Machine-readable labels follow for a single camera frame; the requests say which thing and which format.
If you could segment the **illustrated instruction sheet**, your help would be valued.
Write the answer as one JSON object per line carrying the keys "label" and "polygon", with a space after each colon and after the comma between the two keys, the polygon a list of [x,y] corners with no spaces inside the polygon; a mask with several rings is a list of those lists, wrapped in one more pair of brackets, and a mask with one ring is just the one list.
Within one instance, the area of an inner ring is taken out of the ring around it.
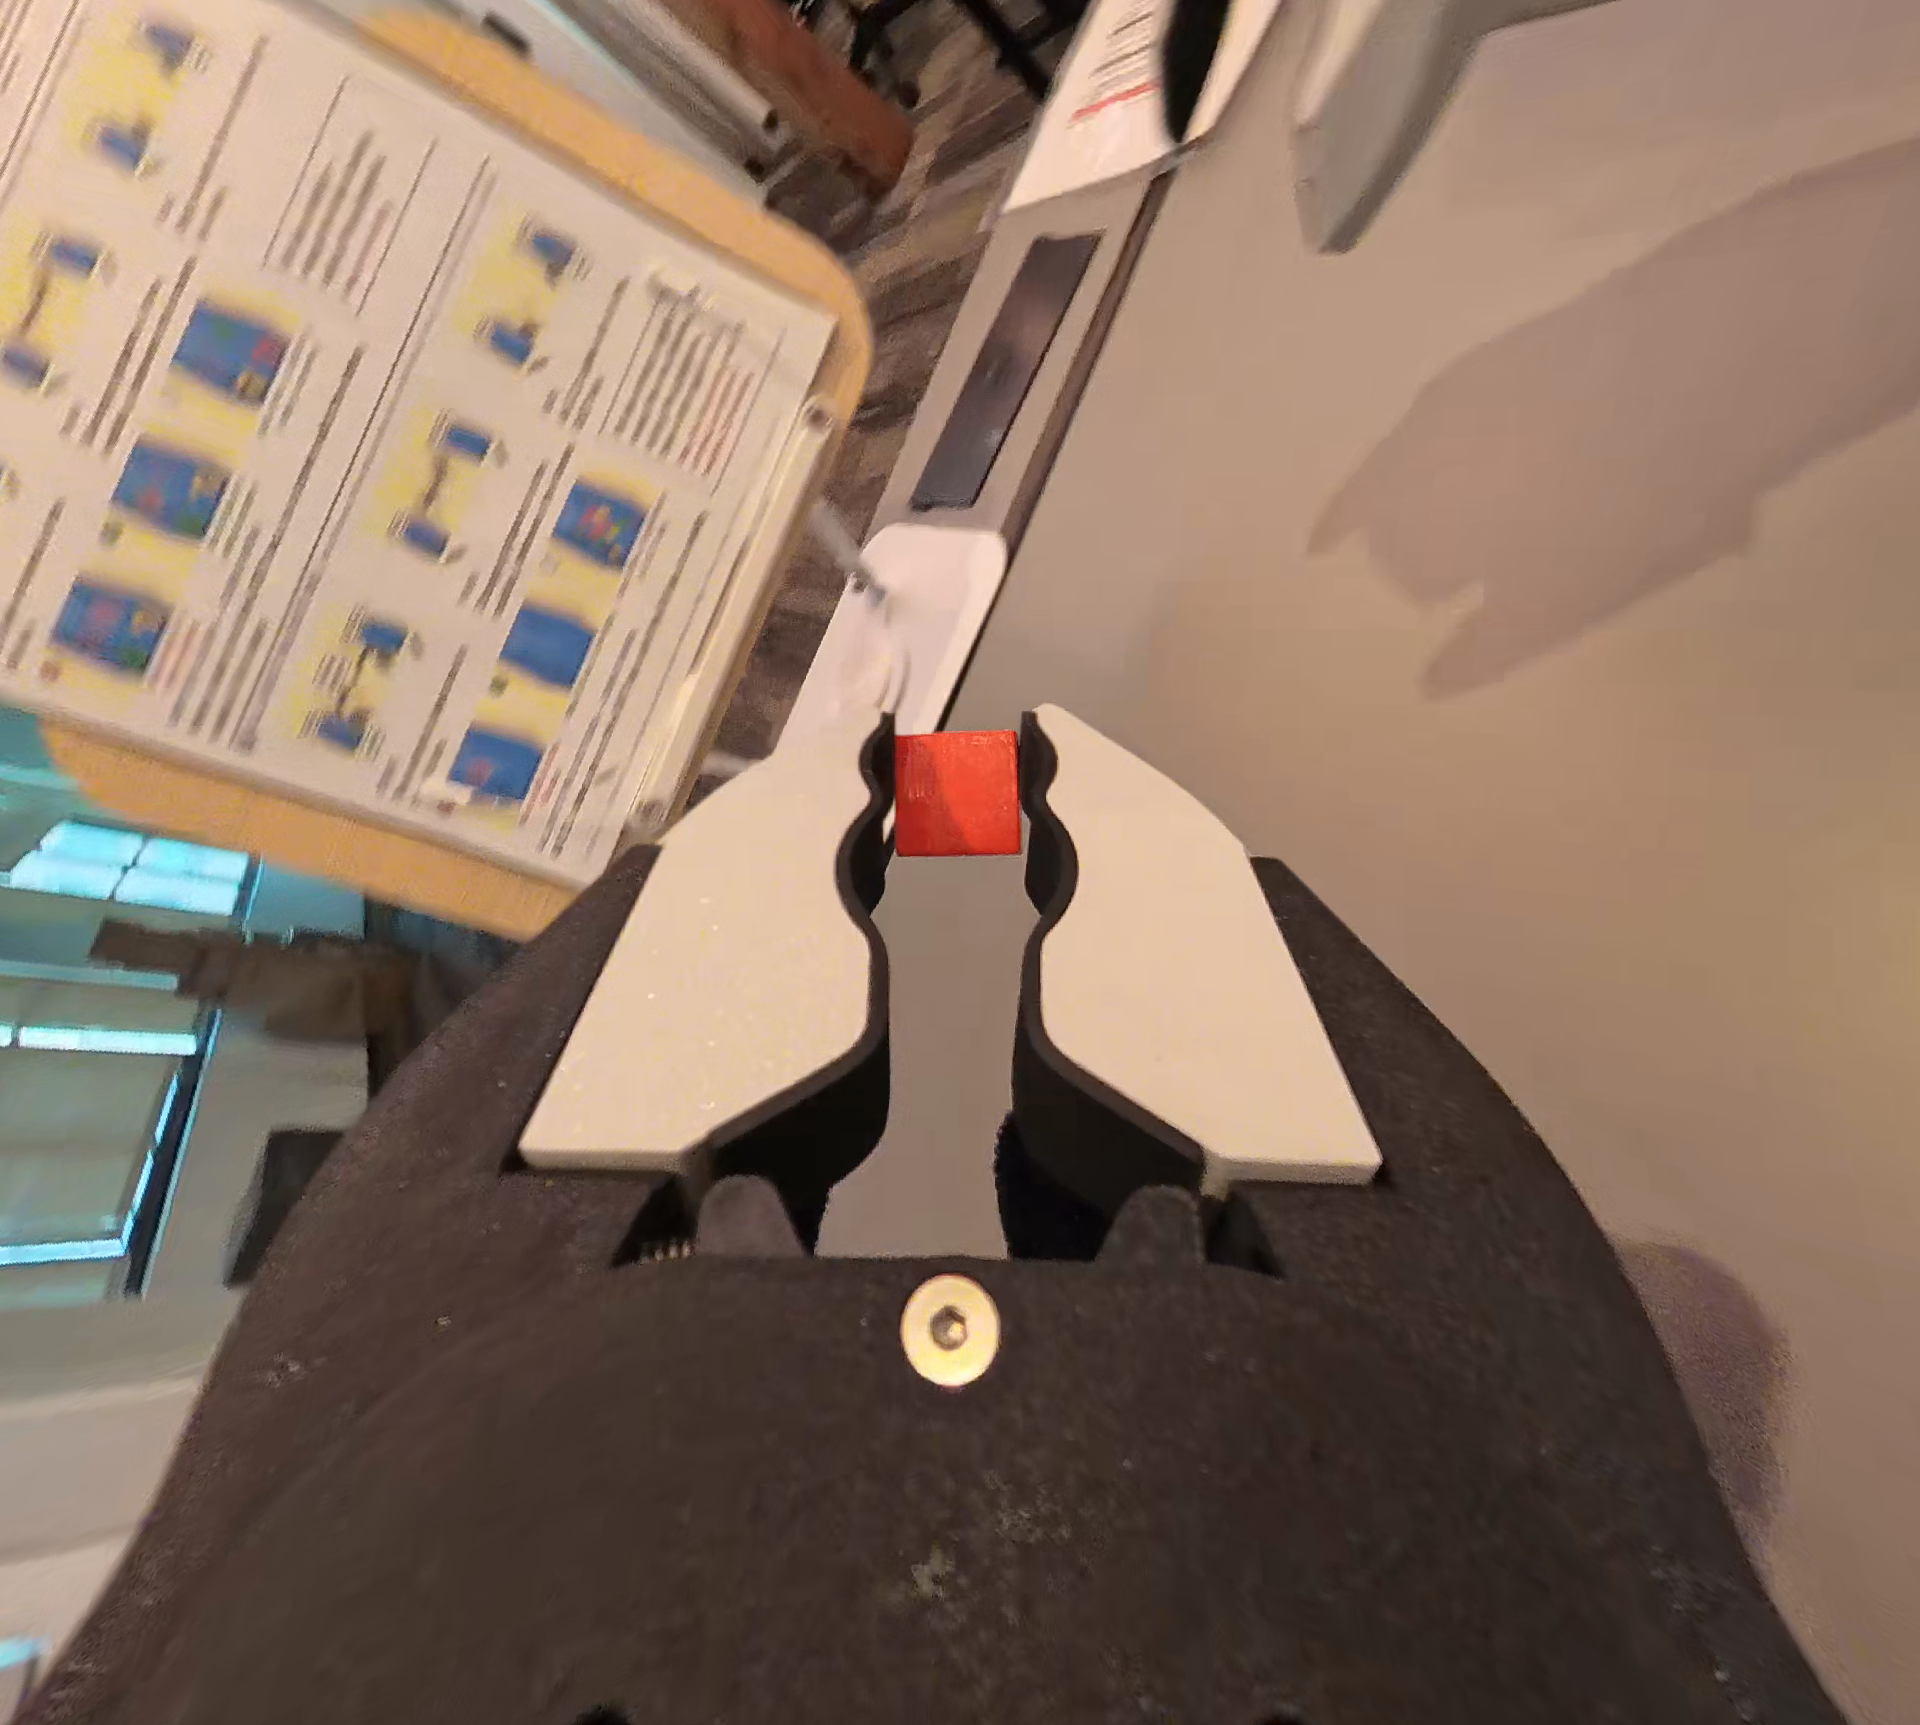
{"label": "illustrated instruction sheet", "polygon": [[4,0],[4,702],[587,884],[835,310],[280,0]]}

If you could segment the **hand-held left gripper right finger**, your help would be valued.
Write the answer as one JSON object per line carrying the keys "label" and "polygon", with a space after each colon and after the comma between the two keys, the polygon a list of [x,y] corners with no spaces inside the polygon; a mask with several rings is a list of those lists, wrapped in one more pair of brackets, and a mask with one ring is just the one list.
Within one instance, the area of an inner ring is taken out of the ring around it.
{"label": "hand-held left gripper right finger", "polygon": [[1044,1179],[1104,1216],[1149,1186],[1374,1185],[1381,1143],[1236,833],[1062,704],[1022,718],[1021,806],[1012,1117]]}

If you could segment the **black desk panel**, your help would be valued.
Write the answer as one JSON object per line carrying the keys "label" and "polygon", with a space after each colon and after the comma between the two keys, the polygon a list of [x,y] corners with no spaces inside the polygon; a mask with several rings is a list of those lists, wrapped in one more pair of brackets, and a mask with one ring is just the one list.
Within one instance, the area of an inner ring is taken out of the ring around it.
{"label": "black desk panel", "polygon": [[983,497],[1101,233],[1036,239],[1022,254],[908,498],[910,513],[969,513]]}

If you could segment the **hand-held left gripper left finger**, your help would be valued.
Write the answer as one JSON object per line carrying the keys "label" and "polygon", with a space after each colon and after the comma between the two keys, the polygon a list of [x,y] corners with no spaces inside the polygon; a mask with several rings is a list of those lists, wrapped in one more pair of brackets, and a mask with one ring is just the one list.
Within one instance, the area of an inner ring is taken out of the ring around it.
{"label": "hand-held left gripper left finger", "polygon": [[897,722],[786,737],[679,821],[518,1140],[542,1171],[732,1176],[823,1208],[890,1114]]}

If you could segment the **dark low cabinet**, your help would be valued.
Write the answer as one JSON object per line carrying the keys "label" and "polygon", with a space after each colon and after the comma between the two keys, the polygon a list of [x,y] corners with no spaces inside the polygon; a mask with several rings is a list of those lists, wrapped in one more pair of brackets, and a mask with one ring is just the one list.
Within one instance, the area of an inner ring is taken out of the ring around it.
{"label": "dark low cabinet", "polygon": [[248,1286],[278,1232],[306,1197],[346,1133],[342,1129],[272,1129],[234,1211],[223,1258],[223,1289]]}

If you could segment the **teal tinted window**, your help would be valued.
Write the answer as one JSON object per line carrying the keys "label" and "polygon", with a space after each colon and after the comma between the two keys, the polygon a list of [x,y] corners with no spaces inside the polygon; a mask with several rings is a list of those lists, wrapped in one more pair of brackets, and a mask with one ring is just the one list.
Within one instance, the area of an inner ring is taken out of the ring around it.
{"label": "teal tinted window", "polygon": [[114,961],[104,926],[173,955],[230,942],[246,855],[64,821],[4,871],[3,1265],[21,1304],[141,1292],[180,1179],[220,1011],[180,972]]}

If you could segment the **red wooden cube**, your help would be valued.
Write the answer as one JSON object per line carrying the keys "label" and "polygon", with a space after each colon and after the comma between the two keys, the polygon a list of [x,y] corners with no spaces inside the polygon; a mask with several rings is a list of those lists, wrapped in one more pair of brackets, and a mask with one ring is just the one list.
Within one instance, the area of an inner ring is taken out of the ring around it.
{"label": "red wooden cube", "polygon": [[1017,731],[897,735],[895,788],[898,856],[1022,853]]}

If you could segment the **laminated paper sheet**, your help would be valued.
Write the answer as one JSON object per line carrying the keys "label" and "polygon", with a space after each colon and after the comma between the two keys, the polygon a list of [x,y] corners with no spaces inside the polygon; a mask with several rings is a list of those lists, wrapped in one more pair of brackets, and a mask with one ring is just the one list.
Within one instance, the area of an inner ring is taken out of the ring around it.
{"label": "laminated paper sheet", "polygon": [[1215,130],[1282,6],[1229,0],[1196,110],[1180,135],[1170,135],[1165,42],[1172,0],[1093,0],[1029,136],[1005,212],[1177,163]]}

